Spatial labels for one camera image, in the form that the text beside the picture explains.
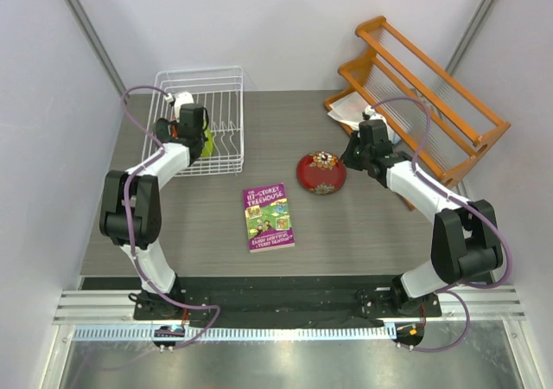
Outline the lime green plate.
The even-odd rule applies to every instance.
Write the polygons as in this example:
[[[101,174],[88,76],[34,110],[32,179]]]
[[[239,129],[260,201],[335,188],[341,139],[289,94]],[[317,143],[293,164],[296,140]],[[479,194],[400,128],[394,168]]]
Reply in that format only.
[[[201,152],[200,157],[201,158],[208,158],[213,155],[214,151],[214,141],[213,141],[213,135],[209,128],[209,125],[206,125],[206,128],[203,131],[203,135],[205,138],[204,146]]]

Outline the red floral plate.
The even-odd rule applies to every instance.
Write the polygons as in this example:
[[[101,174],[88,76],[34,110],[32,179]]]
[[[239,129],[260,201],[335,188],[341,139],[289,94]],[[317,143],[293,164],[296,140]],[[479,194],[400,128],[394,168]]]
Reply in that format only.
[[[346,167],[335,154],[317,150],[299,160],[296,179],[303,188],[315,195],[329,195],[345,184]]]

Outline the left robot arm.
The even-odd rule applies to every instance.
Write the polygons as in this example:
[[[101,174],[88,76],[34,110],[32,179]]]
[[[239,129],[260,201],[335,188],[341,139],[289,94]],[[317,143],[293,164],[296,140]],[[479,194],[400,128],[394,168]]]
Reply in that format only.
[[[151,135],[155,153],[125,171],[105,177],[99,229],[129,257],[142,282],[137,306],[173,319],[192,307],[184,303],[181,285],[169,267],[159,236],[162,188],[198,160],[207,141],[206,107],[177,104],[175,118],[160,118]]]

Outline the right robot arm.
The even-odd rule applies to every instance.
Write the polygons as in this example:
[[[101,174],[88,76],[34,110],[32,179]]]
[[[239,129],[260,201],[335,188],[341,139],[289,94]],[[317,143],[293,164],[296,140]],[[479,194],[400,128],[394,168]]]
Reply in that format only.
[[[429,177],[408,154],[394,152],[383,120],[361,122],[341,161],[403,196],[432,224],[429,260],[392,280],[390,303],[397,314],[410,316],[435,291],[503,265],[492,205],[455,194]]]

